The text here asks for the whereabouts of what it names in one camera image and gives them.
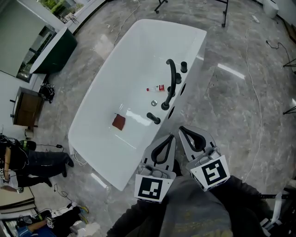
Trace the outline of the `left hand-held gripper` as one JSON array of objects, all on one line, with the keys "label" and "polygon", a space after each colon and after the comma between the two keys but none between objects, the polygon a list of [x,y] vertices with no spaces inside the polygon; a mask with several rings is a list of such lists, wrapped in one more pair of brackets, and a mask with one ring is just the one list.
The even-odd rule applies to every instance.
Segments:
[{"label": "left hand-held gripper", "polygon": [[145,149],[136,174],[135,198],[154,203],[163,201],[176,178],[173,172],[175,151],[173,134],[160,137]]}]

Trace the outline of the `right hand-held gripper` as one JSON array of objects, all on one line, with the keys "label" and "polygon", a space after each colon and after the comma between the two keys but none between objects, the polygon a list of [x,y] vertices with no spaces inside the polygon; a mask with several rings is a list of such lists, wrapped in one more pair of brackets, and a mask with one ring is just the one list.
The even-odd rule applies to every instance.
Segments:
[{"label": "right hand-held gripper", "polygon": [[186,169],[203,191],[209,191],[230,178],[226,157],[215,147],[210,133],[194,126],[180,126],[179,137],[189,161]]}]

